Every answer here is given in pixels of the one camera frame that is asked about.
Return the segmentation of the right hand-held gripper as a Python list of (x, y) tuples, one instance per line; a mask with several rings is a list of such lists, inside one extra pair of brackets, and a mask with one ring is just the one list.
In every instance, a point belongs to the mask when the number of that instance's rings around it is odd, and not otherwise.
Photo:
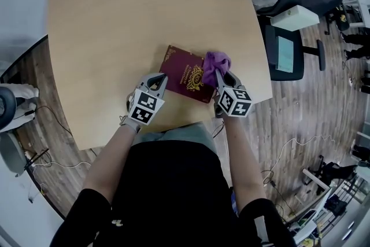
[(217, 93), (214, 97), (215, 116), (247, 117), (253, 102), (240, 79), (231, 71), (227, 71), (224, 76), (219, 69), (216, 69), (215, 73), (217, 82)]

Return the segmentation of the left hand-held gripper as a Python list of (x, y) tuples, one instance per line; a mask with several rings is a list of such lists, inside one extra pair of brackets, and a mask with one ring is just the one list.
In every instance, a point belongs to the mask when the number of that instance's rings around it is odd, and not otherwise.
[(164, 104), (163, 95), (168, 77), (164, 73), (150, 73), (141, 78), (140, 84), (127, 97), (127, 115), (148, 126)]

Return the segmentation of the purple cloth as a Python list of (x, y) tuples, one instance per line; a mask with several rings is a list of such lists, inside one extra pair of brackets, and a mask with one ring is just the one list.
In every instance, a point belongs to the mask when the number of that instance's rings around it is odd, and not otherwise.
[(216, 70), (224, 76), (231, 67), (231, 59), (223, 52), (209, 51), (203, 61), (202, 83), (217, 87)]

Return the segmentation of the dark red gold-patterned book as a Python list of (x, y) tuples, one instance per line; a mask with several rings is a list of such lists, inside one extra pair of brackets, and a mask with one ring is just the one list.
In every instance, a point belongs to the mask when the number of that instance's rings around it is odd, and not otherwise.
[(166, 89), (208, 104), (214, 88), (202, 82), (204, 58), (169, 45), (160, 67), (168, 77)]

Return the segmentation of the person's right forearm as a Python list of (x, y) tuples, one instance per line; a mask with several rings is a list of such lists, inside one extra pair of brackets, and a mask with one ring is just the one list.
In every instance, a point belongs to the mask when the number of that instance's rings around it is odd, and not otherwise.
[(241, 119), (225, 116), (223, 121), (236, 206), (241, 212), (247, 204), (265, 198), (266, 194), (260, 166), (247, 140)]

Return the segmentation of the person's left forearm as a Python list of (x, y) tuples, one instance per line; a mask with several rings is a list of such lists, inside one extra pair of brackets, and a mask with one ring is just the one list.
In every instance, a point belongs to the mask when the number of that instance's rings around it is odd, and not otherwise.
[(132, 127), (118, 128), (92, 163), (84, 181), (84, 189), (92, 189), (112, 202), (136, 133)]

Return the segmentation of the person's left hand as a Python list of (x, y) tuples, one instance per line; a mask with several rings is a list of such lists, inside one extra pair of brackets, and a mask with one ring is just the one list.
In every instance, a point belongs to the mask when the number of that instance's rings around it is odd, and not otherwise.
[(140, 123), (128, 116), (120, 116), (120, 126), (129, 126), (135, 134), (138, 134), (141, 130)]

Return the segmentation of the person's grey trousers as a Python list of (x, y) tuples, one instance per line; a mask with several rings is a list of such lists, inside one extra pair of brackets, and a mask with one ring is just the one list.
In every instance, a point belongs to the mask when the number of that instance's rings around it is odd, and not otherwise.
[(212, 135), (204, 123), (198, 122), (163, 132), (148, 132), (138, 134), (132, 145), (152, 141), (187, 141), (205, 145), (212, 152), (217, 153)]

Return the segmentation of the pale green booklet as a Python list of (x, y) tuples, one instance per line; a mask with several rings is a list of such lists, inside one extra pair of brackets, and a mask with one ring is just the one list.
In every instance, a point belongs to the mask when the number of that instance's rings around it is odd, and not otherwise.
[(294, 68), (294, 43), (293, 41), (281, 36), (276, 37), (277, 40), (277, 65), (275, 68), (278, 71), (293, 73)]

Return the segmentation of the white flat box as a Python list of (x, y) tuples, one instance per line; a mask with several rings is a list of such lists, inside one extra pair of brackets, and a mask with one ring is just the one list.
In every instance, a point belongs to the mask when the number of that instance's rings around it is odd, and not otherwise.
[(270, 19), (272, 26), (291, 32), (316, 25), (319, 22), (319, 16), (316, 13), (300, 5), (287, 9)]

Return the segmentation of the person's black shirt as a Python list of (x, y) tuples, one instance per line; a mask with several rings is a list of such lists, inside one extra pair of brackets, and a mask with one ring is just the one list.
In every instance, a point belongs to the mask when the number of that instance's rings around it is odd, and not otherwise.
[(112, 202), (80, 192), (50, 247), (89, 245), (296, 247), (272, 201), (236, 214), (218, 156), (185, 141), (133, 146)]

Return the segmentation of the white and black robot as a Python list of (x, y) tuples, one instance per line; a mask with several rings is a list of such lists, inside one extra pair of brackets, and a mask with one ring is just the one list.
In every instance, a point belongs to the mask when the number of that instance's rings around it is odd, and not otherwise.
[(32, 121), (38, 97), (39, 89), (30, 84), (0, 83), (0, 133)]

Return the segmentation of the black equipment stand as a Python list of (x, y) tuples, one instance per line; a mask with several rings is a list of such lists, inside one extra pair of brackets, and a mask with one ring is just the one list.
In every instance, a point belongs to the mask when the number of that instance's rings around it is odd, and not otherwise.
[(318, 169), (311, 169), (309, 167), (307, 171), (313, 174), (316, 178), (318, 178), (327, 186), (329, 186), (331, 182), (335, 179), (352, 181), (356, 176), (357, 165), (348, 165), (341, 167), (334, 162), (325, 163), (324, 156), (321, 154), (319, 155), (319, 159), (320, 163)]

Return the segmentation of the black antenna router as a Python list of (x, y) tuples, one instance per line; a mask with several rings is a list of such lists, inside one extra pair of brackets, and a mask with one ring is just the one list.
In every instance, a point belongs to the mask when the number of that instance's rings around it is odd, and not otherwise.
[(40, 154), (35, 154), (34, 156), (32, 156), (25, 164), (24, 166), (24, 169), (27, 169), (29, 168), (36, 160), (38, 160), (39, 158), (41, 158), (45, 153), (47, 153), (49, 151), (49, 149), (46, 149), (46, 150), (42, 150)]

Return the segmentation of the white metal rack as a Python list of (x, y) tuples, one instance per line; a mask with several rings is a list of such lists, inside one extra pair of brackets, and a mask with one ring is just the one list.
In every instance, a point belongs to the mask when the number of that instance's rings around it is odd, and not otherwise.
[(370, 0), (343, 1), (350, 28), (370, 29)]

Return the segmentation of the grey round device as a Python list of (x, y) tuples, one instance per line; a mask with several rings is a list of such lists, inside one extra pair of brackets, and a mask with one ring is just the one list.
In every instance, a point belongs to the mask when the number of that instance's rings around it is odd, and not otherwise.
[(0, 133), (0, 155), (8, 169), (21, 176), (25, 171), (27, 160), (24, 151), (13, 133)]

